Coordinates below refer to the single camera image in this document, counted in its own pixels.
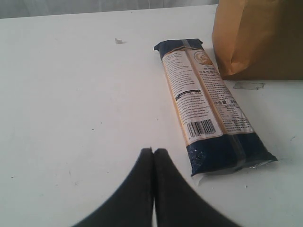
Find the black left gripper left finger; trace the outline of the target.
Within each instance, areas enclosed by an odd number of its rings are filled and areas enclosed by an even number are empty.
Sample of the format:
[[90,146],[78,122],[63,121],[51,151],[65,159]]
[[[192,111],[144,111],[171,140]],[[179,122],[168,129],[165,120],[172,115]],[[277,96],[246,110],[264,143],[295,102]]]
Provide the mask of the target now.
[[118,189],[76,227],[151,227],[154,203],[154,156],[143,148]]

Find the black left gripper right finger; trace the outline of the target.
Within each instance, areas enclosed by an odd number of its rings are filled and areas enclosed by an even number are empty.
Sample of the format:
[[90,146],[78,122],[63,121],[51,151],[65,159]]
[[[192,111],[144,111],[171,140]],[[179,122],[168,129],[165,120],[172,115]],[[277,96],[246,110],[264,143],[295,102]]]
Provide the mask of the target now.
[[159,227],[233,226],[192,189],[163,148],[154,152],[154,199]]

